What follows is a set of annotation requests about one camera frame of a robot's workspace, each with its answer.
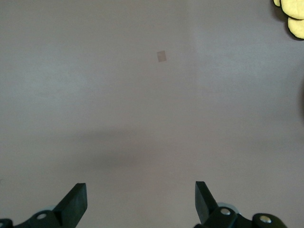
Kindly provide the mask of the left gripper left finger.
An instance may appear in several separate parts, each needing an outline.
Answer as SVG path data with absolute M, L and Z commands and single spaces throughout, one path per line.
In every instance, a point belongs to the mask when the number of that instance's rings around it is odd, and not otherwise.
M 77 183 L 52 210 L 37 212 L 18 225 L 2 218 L 0 228 L 76 228 L 86 210 L 86 184 Z

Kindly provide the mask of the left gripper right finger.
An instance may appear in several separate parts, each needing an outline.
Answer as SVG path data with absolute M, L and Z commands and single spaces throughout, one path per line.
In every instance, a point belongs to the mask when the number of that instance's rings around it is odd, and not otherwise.
M 218 204 L 203 181 L 195 182 L 195 208 L 200 223 L 194 228 L 288 228 L 272 214 L 257 213 L 247 219 L 232 206 Z

